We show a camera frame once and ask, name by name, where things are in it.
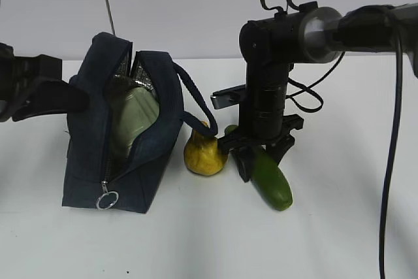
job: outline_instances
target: zipper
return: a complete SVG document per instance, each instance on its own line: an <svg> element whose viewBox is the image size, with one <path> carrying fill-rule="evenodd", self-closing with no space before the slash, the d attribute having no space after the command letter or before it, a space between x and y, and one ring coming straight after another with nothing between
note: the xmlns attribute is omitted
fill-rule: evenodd
<svg viewBox="0 0 418 279"><path fill-rule="evenodd" d="M106 169L105 169L105 172L104 172L105 176L104 176L103 181L101 182L103 194L101 196L99 196L99 198L96 200L96 208L98 210L104 210L104 209L112 208L119 200L119 193L117 191L109 191L108 187L107 187L107 185L109 183L109 180L110 180L111 170L112 170L112 160L111 160L111 157L109 156L109 158L107 159L107 162L106 162ZM107 197L113 197L114 200L109 205L107 205L106 207L101 207L100 206L101 201L104 198L107 198Z"/></svg>
<svg viewBox="0 0 418 279"><path fill-rule="evenodd" d="M156 98L158 99L158 93L155 90L155 87L153 86L152 80L150 78L150 74L147 72L146 69L142 67L137 57L135 57L133 66L131 68L131 71L133 72L131 73L130 76L127 75L127 69L126 69L127 58L128 56L122 61L120 67L118 68L118 70L116 71L113 77L126 76L127 78L130 78L137 86L142 86L143 88L146 88L149 92L155 94ZM119 193L117 191L109 191L108 185L110 182L113 182L121 178L126 170L126 164L124 164L121 167L121 169L118 169L116 174L112 175L113 173L112 168L114 167L114 162L112 159L112 153L110 152L109 143L107 146L108 146L108 156L107 156L107 161L105 163L103 180L100 182L103 194L96 200L96 208L98 210L105 210L105 209L112 208L118 202ZM100 203L105 197L113 197L114 200L108 206L101 207Z"/></svg>

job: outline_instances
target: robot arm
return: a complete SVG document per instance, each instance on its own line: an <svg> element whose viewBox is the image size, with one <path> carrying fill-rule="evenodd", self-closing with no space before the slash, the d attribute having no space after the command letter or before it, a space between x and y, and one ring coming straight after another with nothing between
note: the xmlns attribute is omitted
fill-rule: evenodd
<svg viewBox="0 0 418 279"><path fill-rule="evenodd" d="M294 63L328 63L342 52L393 52L396 31L418 77L418 4L366 6L342 17L335 9L318 7L316 2L299 6L292 0L287 2L296 13L269 8L261 0L264 9L277 13L273 18L249 21L241 29L246 85L217 91L211 97L216 109L240 106L238 129L219 140L224 152L264 144L271 157L280 161L289 149L281 142L289 142L290 130L303 126L297 115L283 117Z"/></svg>

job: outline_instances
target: green container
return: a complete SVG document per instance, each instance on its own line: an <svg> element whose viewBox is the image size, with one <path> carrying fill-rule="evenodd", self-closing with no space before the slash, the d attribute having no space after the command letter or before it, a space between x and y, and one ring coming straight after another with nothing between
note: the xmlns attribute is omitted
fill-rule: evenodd
<svg viewBox="0 0 418 279"><path fill-rule="evenodd" d="M133 141L157 120L159 103L145 88L133 88L110 101L113 110L110 147L117 159L126 159Z"/></svg>

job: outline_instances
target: black mount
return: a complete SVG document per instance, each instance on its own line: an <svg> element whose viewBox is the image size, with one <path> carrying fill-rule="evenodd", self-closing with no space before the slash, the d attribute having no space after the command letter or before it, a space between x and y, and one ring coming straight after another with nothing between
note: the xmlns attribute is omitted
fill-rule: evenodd
<svg viewBox="0 0 418 279"><path fill-rule="evenodd" d="M61 59L17 57L0 43L0 122L80 112L88 105L86 93L62 81Z"/></svg>
<svg viewBox="0 0 418 279"><path fill-rule="evenodd" d="M292 0L286 1L299 11L297 19L317 8L316 2L296 6ZM290 132L302 129L304 123L297 114L283 116L293 62L276 53L274 35L283 31L276 25L286 21L287 12L279 6L267 7L265 0L260 2L265 10L277 10L277 13L271 19L249 21L241 29L240 49L247 62L246 84L217 91L211 97L216 109L232 105L240 107L238 128L218 139L218 147L233 155L245 182L250 179L253 167L251 147L265 146L266 152L279 164L295 144ZM292 33L293 26L287 31L289 36L297 37Z"/></svg>

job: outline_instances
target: green cucumber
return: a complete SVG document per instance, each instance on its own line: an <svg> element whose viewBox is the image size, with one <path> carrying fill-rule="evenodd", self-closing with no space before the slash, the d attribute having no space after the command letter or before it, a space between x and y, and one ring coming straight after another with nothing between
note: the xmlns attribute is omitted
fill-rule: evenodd
<svg viewBox="0 0 418 279"><path fill-rule="evenodd" d="M237 125L230 125L225 129L225 134L235 130ZM252 150L252 154L245 154L243 150ZM262 198L274 209L285 210L293 203L292 191L288 181L278 168L276 162L267 154L262 146L252 146L242 150L231 151L237 165L241 165L241 171L250 172L249 176ZM243 163L238 160L241 157L253 156L251 162Z"/></svg>

